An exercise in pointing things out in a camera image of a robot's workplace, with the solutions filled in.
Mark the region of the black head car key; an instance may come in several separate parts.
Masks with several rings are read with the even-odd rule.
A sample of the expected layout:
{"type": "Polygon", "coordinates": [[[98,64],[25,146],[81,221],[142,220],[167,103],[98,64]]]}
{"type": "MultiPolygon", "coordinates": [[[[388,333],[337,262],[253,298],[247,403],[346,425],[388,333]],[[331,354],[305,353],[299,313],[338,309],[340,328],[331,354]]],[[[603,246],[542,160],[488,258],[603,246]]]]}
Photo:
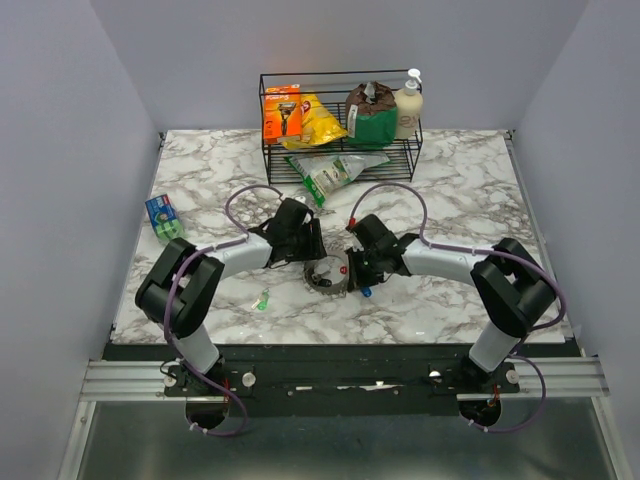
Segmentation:
{"type": "Polygon", "coordinates": [[[319,275],[312,276],[312,284],[318,288],[330,288],[333,285],[333,282],[319,275]]]}

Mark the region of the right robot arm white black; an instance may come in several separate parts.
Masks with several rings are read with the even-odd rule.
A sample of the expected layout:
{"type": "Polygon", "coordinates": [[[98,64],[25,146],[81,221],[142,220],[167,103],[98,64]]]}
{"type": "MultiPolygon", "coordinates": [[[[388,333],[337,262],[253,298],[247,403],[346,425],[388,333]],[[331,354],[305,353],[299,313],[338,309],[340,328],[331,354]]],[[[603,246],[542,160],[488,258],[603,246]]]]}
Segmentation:
{"type": "Polygon", "coordinates": [[[552,280],[516,240],[487,249],[429,244],[418,234],[397,237],[375,215],[349,221],[359,247],[346,251],[349,292],[399,275],[431,276],[471,285],[489,323],[455,369],[456,380],[480,392],[496,380],[496,370],[560,298],[552,280]]]}

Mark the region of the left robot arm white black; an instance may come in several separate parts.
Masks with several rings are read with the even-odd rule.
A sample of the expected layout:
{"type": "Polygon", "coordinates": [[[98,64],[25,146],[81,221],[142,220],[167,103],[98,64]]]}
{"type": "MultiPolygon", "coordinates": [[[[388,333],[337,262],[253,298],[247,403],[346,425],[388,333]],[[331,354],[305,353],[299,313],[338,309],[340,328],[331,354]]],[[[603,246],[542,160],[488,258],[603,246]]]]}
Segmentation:
{"type": "Polygon", "coordinates": [[[221,385],[222,356],[204,322],[221,281],[326,256],[320,220],[306,204],[286,198],[273,217],[237,239],[203,248],[183,238],[170,241],[138,288],[135,305],[162,328],[188,370],[188,384],[209,395],[221,385]]]}

